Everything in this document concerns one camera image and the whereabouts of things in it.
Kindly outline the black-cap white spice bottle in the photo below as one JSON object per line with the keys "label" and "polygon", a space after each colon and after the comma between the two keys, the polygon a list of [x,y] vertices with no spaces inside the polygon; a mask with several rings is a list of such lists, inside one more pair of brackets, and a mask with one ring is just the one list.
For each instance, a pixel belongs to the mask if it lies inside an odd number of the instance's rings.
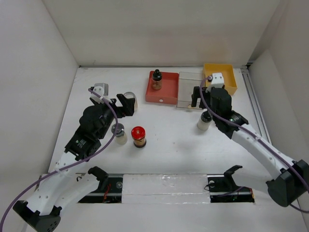
{"label": "black-cap white spice bottle", "polygon": [[202,131],[207,131],[212,122],[212,117],[208,111],[204,111],[197,123],[197,127]]}

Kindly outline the red-cap dark sauce bottle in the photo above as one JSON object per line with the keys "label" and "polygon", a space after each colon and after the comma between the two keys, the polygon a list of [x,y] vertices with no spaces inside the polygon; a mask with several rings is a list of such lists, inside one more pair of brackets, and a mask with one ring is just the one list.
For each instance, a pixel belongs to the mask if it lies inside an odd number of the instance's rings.
{"label": "red-cap dark sauce bottle", "polygon": [[137,148],[143,148],[146,145],[146,132],[141,126],[136,126],[131,131],[131,137],[133,139],[134,146]]}

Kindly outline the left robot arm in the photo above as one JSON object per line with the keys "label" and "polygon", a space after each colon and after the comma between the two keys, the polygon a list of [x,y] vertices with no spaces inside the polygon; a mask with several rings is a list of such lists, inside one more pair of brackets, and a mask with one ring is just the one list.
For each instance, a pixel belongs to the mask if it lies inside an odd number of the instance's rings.
{"label": "left robot arm", "polygon": [[104,191],[109,175],[101,168],[91,167],[86,174],[68,189],[69,182],[100,148],[113,121],[135,112],[134,95],[117,94],[107,100],[92,93],[93,103],[79,119],[79,127],[65,146],[64,153],[54,170],[44,176],[33,195],[17,201],[13,210],[35,231],[53,232],[61,221],[64,209],[93,191]]}

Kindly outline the silver-cap white spice jar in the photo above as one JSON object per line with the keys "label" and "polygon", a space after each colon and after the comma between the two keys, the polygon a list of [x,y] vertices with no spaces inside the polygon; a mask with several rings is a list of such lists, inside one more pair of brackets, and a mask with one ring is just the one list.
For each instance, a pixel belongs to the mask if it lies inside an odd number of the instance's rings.
{"label": "silver-cap white spice jar", "polygon": [[119,123],[118,127],[116,124],[112,125],[111,132],[115,134],[115,142],[119,145],[124,145],[127,143],[127,135],[125,133],[125,127],[123,124]]}

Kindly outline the black-cap brown spice bottle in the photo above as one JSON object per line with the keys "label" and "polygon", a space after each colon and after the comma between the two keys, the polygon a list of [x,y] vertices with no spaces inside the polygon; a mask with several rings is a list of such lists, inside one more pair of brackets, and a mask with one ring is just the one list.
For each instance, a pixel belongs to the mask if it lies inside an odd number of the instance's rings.
{"label": "black-cap brown spice bottle", "polygon": [[156,69],[152,74],[152,88],[154,90],[160,90],[162,88],[162,73],[159,69]]}

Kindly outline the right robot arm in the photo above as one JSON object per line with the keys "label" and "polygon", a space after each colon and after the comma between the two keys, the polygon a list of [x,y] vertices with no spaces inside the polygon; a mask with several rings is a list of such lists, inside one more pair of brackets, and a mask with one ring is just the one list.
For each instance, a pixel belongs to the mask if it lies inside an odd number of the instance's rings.
{"label": "right robot arm", "polygon": [[238,172],[235,165],[224,172],[227,195],[242,187],[267,193],[282,207],[288,207],[309,190],[309,165],[295,161],[270,145],[253,129],[248,120],[232,110],[231,96],[224,88],[194,87],[192,106],[207,109],[216,128],[230,140],[245,148],[267,170],[261,177]]}

